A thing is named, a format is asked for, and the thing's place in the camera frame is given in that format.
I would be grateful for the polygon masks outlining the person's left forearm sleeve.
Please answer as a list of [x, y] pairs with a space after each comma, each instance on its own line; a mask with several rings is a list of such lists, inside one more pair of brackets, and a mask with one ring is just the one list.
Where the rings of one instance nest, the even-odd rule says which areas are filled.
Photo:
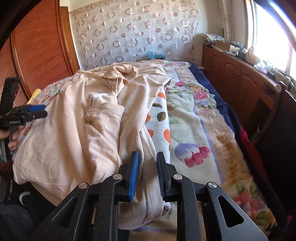
[[1, 177], [10, 181], [13, 177], [13, 161], [9, 149], [9, 138], [1, 140]]

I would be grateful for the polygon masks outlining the person's left hand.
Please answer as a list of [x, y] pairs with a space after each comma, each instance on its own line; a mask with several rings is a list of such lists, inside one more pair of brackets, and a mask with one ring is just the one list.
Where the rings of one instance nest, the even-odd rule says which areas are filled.
[[[11, 141], [8, 144], [8, 147], [9, 147], [10, 151], [15, 151], [16, 150], [16, 148], [17, 148], [17, 146], [19, 144], [18, 138], [19, 138], [20, 133], [21, 133], [21, 131], [23, 129], [24, 129], [23, 126], [18, 126], [16, 131], [12, 135]], [[0, 130], [0, 139], [1, 140], [5, 139], [5, 138], [8, 138], [9, 135], [10, 135], [10, 130], [6, 130], [6, 131]]]

